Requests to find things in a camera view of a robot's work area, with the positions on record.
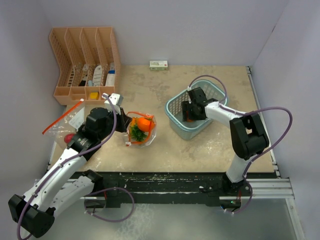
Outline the orange peeled fruit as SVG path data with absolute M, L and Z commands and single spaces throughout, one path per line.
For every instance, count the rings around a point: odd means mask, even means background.
M 137 142 L 142 142 L 147 137 L 145 132 L 139 129 L 137 117 L 132 118 L 132 121 L 129 125 L 129 134 Z

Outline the clear orange-zip bag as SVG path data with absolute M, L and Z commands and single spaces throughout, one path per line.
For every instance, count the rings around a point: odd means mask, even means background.
M 85 122 L 85 100 L 80 99 L 69 110 L 66 110 L 58 119 L 42 131 L 42 134 L 51 138 L 62 149 L 67 147 L 64 137 L 67 134 L 76 134 L 79 127 Z

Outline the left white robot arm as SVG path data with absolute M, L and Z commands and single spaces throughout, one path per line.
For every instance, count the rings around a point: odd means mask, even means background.
M 123 133 L 131 118 L 121 107 L 95 107 L 66 144 L 53 167 L 22 196 L 13 195 L 8 206 L 17 223 L 17 238 L 21 229 L 30 237 L 40 238 L 52 227 L 56 217 L 79 198 L 98 196 L 104 188 L 103 177 L 86 170 L 68 187 L 70 177 L 111 138 L 114 132 Z

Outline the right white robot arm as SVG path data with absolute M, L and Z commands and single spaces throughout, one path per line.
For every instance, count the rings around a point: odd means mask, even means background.
M 221 187 L 226 195 L 233 196 L 244 184 L 254 157 L 262 154 L 270 144 L 261 117 L 258 113 L 236 111 L 217 99 L 208 99 L 200 87 L 189 88 L 187 94 L 189 100 L 181 103 L 184 122 L 211 119 L 230 130 L 234 158 L 223 174 Z

